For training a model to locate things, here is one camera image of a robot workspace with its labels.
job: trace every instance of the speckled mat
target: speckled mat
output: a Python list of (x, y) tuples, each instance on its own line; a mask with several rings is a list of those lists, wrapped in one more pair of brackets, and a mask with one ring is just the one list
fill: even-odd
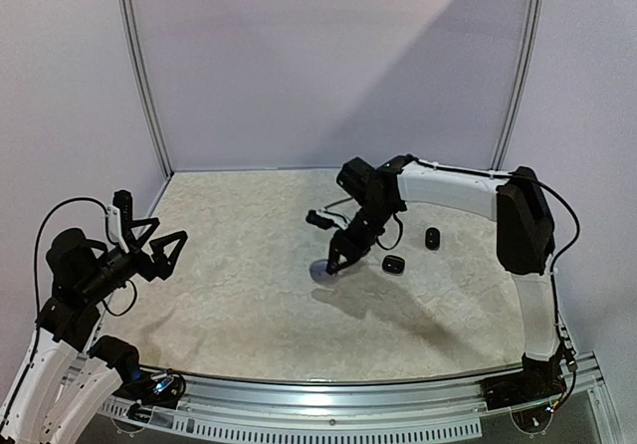
[[(190, 239), (166, 282), (141, 279), (138, 302), (106, 317), (102, 334), (138, 347), (145, 364), (276, 380), (432, 377), (520, 360), (515, 285), (496, 258), (496, 226), (426, 204), (401, 214), (405, 234), (385, 274), (377, 247), (336, 283), (320, 286), (309, 264), (332, 232), (305, 222), (310, 208), (344, 196), (335, 170), (176, 174), (155, 216), (158, 234)], [(353, 216), (354, 203), (339, 210)], [(424, 246), (441, 231), (441, 248)], [(396, 238), (394, 223), (383, 241)], [(123, 310), (130, 290), (116, 292)]]

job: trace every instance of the gray disc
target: gray disc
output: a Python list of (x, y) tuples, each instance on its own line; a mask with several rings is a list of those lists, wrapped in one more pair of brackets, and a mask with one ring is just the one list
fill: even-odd
[(317, 283), (333, 283), (337, 275), (330, 275), (327, 272), (327, 260), (316, 260), (310, 265), (310, 276)]

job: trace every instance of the black camera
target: black camera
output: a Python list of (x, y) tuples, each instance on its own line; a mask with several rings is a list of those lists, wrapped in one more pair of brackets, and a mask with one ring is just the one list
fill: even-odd
[(359, 205), (366, 202), (369, 183), (375, 178), (376, 169), (356, 157), (347, 162), (336, 177), (336, 183)]

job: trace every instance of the white wall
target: white wall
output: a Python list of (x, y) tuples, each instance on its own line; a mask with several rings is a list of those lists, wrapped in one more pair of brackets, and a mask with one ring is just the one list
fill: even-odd
[[(543, 0), (506, 160), (534, 167), (581, 219), (581, 240), (559, 266), (560, 303), (579, 349), (597, 355), (629, 443), (637, 442), (636, 51), (635, 0)], [(572, 228), (557, 215), (563, 244)]]
[[(0, 0), (0, 400), (33, 329), (32, 257), (44, 215), (59, 201), (109, 201), (127, 188), (143, 215), (163, 183), (138, 98), (117, 0)], [(64, 228), (104, 238), (102, 213), (72, 205)]]
[(133, 0), (177, 170), (488, 167), (528, 0)]

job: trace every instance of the small black object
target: small black object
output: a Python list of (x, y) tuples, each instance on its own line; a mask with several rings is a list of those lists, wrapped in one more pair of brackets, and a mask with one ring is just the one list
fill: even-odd
[(405, 271), (405, 260), (396, 255), (387, 255), (382, 261), (382, 269), (392, 275), (402, 275)]
[(440, 230), (431, 227), (425, 232), (425, 247), (429, 250), (438, 250), (440, 248)]
[(310, 225), (314, 225), (316, 227), (321, 228), (322, 230), (329, 230), (336, 226), (333, 220), (329, 220), (328, 218), (321, 217), (317, 214), (315, 210), (310, 210), (308, 215), (306, 216), (306, 222)]

